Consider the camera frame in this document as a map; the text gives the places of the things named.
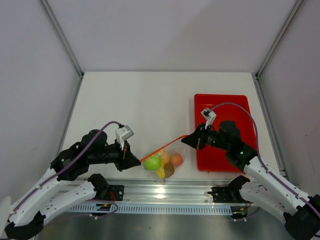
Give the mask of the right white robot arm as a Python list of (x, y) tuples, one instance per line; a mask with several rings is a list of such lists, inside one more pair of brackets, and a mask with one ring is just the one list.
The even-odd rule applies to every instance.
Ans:
[(284, 224), (295, 240), (310, 240), (320, 231), (320, 196), (311, 196), (293, 185), (262, 160), (260, 154), (242, 141), (233, 121), (223, 121), (219, 130), (200, 124), (182, 143), (202, 150), (210, 146), (225, 151), (228, 161), (244, 176), (233, 180), (228, 196), (254, 203)]

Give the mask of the small brown yellow fruit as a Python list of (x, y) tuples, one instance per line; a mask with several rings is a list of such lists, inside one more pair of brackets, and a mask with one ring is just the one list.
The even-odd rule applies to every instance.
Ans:
[(170, 162), (165, 164), (163, 169), (165, 179), (170, 178), (175, 173), (175, 167)]

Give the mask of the red orange peach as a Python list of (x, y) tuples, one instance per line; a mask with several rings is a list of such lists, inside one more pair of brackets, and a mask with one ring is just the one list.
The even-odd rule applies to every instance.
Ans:
[(170, 156), (170, 163), (174, 167), (179, 167), (183, 162), (183, 157), (179, 153), (174, 153)]

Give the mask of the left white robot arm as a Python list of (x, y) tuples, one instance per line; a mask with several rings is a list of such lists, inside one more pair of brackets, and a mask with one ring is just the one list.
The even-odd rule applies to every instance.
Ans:
[(87, 173), (90, 165), (114, 164), (120, 172), (140, 166), (140, 160), (131, 152), (128, 143), (133, 134), (129, 126), (120, 125), (115, 131), (114, 143), (108, 144), (107, 134), (94, 129), (81, 141), (61, 151), (36, 185), (12, 205), (3, 230), (4, 238), (29, 240), (55, 217), (79, 203), (115, 200), (112, 186), (100, 173), (92, 174), (79, 186), (60, 196), (56, 194)]

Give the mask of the red plastic tray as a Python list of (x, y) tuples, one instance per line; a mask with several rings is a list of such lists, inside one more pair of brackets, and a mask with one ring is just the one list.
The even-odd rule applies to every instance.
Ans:
[[(213, 121), (215, 130), (219, 129), (223, 121), (233, 121), (240, 130), (241, 139), (256, 149), (256, 135), (251, 118), (247, 115), (250, 113), (248, 98), (245, 95), (235, 94), (200, 94), (194, 95), (194, 117), (195, 126), (205, 122), (201, 111), (206, 108), (213, 108), (221, 103), (235, 103), (244, 108), (244, 110), (231, 104), (220, 106), (214, 110), (216, 118)], [(225, 156), (226, 152), (222, 149), (206, 146), (202, 150), (196, 151), (197, 168), (201, 172), (224, 172), (239, 173), (240, 170), (232, 166)]]

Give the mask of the green apple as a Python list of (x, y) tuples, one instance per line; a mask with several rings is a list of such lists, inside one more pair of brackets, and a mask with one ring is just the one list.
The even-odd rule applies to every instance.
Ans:
[(156, 171), (161, 167), (161, 157), (158, 154), (154, 154), (143, 161), (143, 167), (147, 171)]

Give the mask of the clear zip top bag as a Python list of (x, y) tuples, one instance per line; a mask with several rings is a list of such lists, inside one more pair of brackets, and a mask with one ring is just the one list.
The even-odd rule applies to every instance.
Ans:
[(156, 180), (165, 182), (172, 178), (188, 158), (188, 146), (182, 143), (185, 137), (182, 135), (148, 153), (140, 160), (142, 168)]

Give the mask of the yellow orange mango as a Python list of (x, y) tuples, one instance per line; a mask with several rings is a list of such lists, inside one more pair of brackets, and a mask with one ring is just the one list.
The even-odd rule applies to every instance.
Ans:
[(160, 154), (161, 162), (166, 164), (170, 161), (170, 155), (168, 152), (162, 152)]

